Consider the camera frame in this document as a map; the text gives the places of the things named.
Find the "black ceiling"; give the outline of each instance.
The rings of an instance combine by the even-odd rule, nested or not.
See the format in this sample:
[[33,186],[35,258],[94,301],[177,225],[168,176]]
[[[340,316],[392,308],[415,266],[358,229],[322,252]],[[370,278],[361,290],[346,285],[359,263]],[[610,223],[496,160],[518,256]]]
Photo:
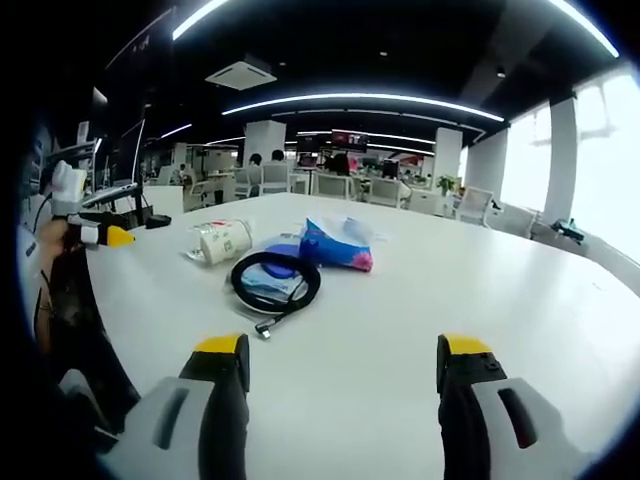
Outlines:
[[[136,68],[114,67],[116,81],[105,74],[104,67],[120,49],[160,14],[176,7],[157,24],[170,35],[204,3],[117,1],[74,11],[93,21],[74,19],[73,28],[60,29],[55,47],[50,47],[55,48],[61,72],[50,85],[53,98],[65,98],[57,91],[68,93],[79,85],[99,86],[110,101],[134,93],[151,105],[146,110],[148,137],[193,123],[167,139],[171,142],[206,143],[240,136],[247,121],[271,118],[274,113],[349,108],[468,125],[474,129],[461,130],[469,143],[478,138],[478,129],[490,134],[505,124],[441,107],[361,99],[300,102],[229,116],[221,112],[272,98],[358,91],[440,99],[509,120],[547,98],[566,94],[571,85],[615,63],[547,0],[229,0],[176,42],[167,41],[164,50],[154,52],[154,60],[144,66],[149,67],[144,94],[131,87],[137,86]],[[579,2],[579,7],[621,51],[618,61],[632,57],[635,39],[622,29],[618,7],[595,0]],[[204,81],[247,54],[266,63],[278,81],[244,92]],[[496,75],[500,66],[506,70],[504,79]],[[447,125],[353,112],[274,119],[288,124],[290,139],[296,131],[331,128],[434,139],[438,126]]]

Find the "ceiling light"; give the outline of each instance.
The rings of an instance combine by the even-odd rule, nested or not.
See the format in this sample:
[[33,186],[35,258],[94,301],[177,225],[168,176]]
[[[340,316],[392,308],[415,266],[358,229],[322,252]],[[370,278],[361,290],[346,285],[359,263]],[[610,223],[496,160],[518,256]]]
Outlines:
[[435,105],[437,107],[450,108],[453,110],[460,110],[462,112],[472,113],[474,115],[479,115],[481,117],[486,117],[491,120],[495,120],[496,122],[504,121],[504,118],[499,117],[497,115],[483,112],[482,110],[477,110],[475,108],[465,107],[463,105],[456,105],[455,103],[442,102],[440,100],[432,100],[430,98],[407,97],[405,95],[391,95],[386,93],[321,93],[316,95],[301,95],[298,97],[277,98],[275,100],[268,100],[266,102],[254,103],[251,105],[245,105],[244,107],[227,110],[226,112],[222,112],[222,115],[230,115],[232,113],[242,112],[244,110],[249,110],[251,108],[264,107],[267,105],[276,105],[279,103],[299,102],[303,100],[320,100],[320,99],[328,99],[328,98],[375,98],[380,100],[397,100],[400,102],[422,103],[422,104]]
[[173,41],[175,42],[182,36],[184,32],[189,30],[196,23],[198,23],[200,20],[202,20],[204,17],[209,15],[216,8],[218,8],[223,3],[226,3],[227,1],[228,0],[211,0],[209,3],[197,10],[196,13],[187,18],[178,28],[173,31]]
[[173,135],[174,133],[178,133],[178,132],[180,132],[181,130],[185,130],[185,129],[187,129],[187,128],[191,127],[192,125],[193,125],[193,124],[192,124],[192,123],[190,123],[189,125],[185,125],[185,126],[183,126],[183,127],[176,128],[175,130],[172,130],[172,131],[171,131],[171,132],[169,132],[169,133],[165,133],[165,134],[164,134],[163,136],[161,136],[160,138],[167,138],[169,135]]
[[407,140],[408,142],[428,143],[429,145],[436,144],[436,142],[434,142],[433,140],[423,140],[422,138],[413,138],[413,137],[401,137],[399,135],[387,135],[385,133],[358,132],[356,130],[338,130],[338,129],[334,129],[333,131],[342,132],[342,133],[355,133],[356,135],[368,135],[370,137],[393,138],[394,140]]
[[305,137],[307,135],[331,135],[331,131],[318,130],[317,132],[298,132],[297,135],[298,137]]
[[246,137],[225,138],[224,140],[216,140],[215,142],[205,143],[205,145],[214,145],[216,143],[235,142],[236,140],[244,140]]
[[431,155],[431,156],[435,155],[433,152],[426,152],[424,150],[414,150],[413,148],[394,147],[391,145],[376,145],[375,143],[370,143],[367,145],[367,147],[384,148],[387,150],[399,150],[402,152],[421,153],[422,155]]
[[572,19],[578,22],[582,28],[584,28],[587,32],[591,34],[593,38],[595,38],[600,44],[607,49],[607,51],[611,54],[613,58],[618,58],[620,54],[616,47],[609,41],[604,34],[598,30],[593,23],[591,23],[584,15],[578,12],[574,7],[569,5],[564,0],[548,0],[550,3],[558,7],[564,13],[569,15]]

